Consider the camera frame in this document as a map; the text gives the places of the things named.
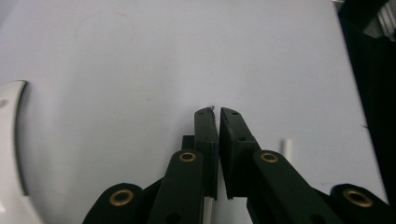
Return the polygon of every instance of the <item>white plastic part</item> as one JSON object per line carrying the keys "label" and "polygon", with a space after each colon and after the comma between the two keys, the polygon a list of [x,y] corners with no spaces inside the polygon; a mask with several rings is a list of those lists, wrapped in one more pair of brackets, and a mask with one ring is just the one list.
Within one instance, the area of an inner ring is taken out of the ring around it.
{"label": "white plastic part", "polygon": [[25,85],[15,81],[0,87],[0,223],[42,223],[23,193],[16,157],[16,120]]}
{"label": "white plastic part", "polygon": [[282,154],[288,162],[291,163],[291,149],[292,149],[292,142],[291,139],[286,138],[283,139],[281,142],[280,154]]}
{"label": "white plastic part", "polygon": [[386,3],[378,12],[378,20],[381,24],[384,35],[390,40],[395,41],[394,32],[396,29],[396,20],[393,17],[392,9],[389,3]]}
{"label": "white plastic part", "polygon": [[213,198],[204,198],[204,224],[210,224],[212,221]]}

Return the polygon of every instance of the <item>white table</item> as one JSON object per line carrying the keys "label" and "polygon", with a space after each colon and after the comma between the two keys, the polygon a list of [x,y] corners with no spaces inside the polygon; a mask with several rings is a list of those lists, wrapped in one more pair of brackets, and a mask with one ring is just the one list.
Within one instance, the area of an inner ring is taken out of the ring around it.
{"label": "white table", "polygon": [[[99,195],[163,176],[193,112],[242,113],[262,148],[293,142],[312,187],[380,180],[330,0],[6,1],[0,84],[29,81],[23,170],[48,223],[79,223]],[[213,223],[251,223],[226,200]]]}

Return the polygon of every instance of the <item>screw hole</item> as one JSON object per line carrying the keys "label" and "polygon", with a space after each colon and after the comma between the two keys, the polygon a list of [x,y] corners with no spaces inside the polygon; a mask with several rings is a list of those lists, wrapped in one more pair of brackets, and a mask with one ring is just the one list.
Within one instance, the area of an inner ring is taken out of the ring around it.
{"label": "screw hole", "polygon": [[120,189],[110,196],[110,203],[114,206],[123,206],[129,203],[134,197],[134,193],[129,189]]}
{"label": "screw hole", "polygon": [[165,219],[167,224],[177,224],[180,220],[181,217],[178,213],[171,213]]}
{"label": "screw hole", "polygon": [[264,152],[261,155],[262,160],[268,161],[268,162],[277,162],[278,158],[276,155],[269,153],[269,152]]}
{"label": "screw hole", "polygon": [[178,158],[181,161],[195,161],[195,159],[197,158],[197,156],[194,153],[191,152],[185,152],[180,154],[180,156],[178,156]]}
{"label": "screw hole", "polygon": [[373,206],[373,201],[367,195],[354,189],[345,189],[344,197],[346,197],[346,199],[351,203],[354,203],[360,207]]}
{"label": "screw hole", "polygon": [[326,224],[326,220],[322,216],[319,216],[319,215],[312,215],[311,221],[314,224]]}

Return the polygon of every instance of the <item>white curved object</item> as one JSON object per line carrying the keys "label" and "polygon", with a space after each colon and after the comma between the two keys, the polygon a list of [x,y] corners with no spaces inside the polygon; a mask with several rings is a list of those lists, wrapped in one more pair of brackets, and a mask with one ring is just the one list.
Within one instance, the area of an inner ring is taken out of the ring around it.
{"label": "white curved object", "polygon": [[16,121],[25,81],[0,87],[0,223],[42,223],[24,195],[16,156]]}

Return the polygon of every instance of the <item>brass insert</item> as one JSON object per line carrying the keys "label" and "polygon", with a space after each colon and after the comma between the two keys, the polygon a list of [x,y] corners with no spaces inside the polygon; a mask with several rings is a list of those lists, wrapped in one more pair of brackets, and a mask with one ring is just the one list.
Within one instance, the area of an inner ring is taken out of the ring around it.
{"label": "brass insert", "polygon": [[373,206],[373,200],[371,200],[367,195],[355,190],[355,189],[345,189],[344,197],[347,198],[351,203],[356,204],[360,207],[371,207]]}
{"label": "brass insert", "polygon": [[[118,199],[120,194],[126,194],[126,198]],[[119,189],[110,196],[110,203],[114,206],[123,206],[129,203],[134,197],[134,193],[129,189]]]}
{"label": "brass insert", "polygon": [[184,152],[184,153],[181,153],[178,158],[181,161],[195,161],[195,159],[197,159],[197,156],[191,152]]}
{"label": "brass insert", "polygon": [[262,158],[262,160],[268,161],[268,162],[277,162],[278,161],[277,156],[275,154],[272,154],[269,152],[262,153],[262,155],[260,157]]}

